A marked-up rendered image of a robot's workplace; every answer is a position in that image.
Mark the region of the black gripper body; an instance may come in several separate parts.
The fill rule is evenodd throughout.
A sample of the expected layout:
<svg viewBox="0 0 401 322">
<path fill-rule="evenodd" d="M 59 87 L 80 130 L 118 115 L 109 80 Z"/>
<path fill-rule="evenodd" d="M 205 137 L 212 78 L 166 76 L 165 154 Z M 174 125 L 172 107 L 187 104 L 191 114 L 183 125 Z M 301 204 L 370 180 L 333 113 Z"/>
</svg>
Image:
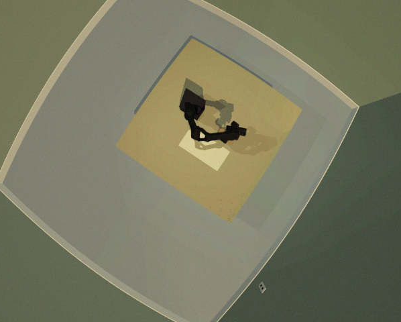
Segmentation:
<svg viewBox="0 0 401 322">
<path fill-rule="evenodd" d="M 236 128 L 239 127 L 239 124 L 238 124 L 236 121 L 232 121 L 232 123 L 231 123 L 230 125 L 234 125 Z M 225 144 L 228 142 L 227 139 L 223 139 L 223 140 L 221 140 L 221 141 L 224 142 Z"/>
</svg>

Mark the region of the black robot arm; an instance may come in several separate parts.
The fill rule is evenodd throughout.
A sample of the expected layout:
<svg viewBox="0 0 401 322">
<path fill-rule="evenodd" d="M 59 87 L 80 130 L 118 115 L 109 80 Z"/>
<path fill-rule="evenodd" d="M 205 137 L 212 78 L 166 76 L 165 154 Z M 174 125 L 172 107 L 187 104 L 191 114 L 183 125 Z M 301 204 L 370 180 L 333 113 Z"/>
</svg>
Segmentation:
<svg viewBox="0 0 401 322">
<path fill-rule="evenodd" d="M 246 128 L 238 127 L 236 128 L 234 125 L 226 125 L 226 131 L 209 133 L 204 128 L 196 125 L 194 121 L 194 113 L 196 111 L 196 107 L 192 104 L 185 107 L 184 110 L 184 118 L 188 120 L 188 124 L 191 128 L 191 138 L 197 140 L 199 142 L 205 141 L 213 141 L 213 140 L 237 140 L 240 136 L 246 136 Z M 201 132 L 205 135 L 204 138 L 200 138 Z"/>
</svg>

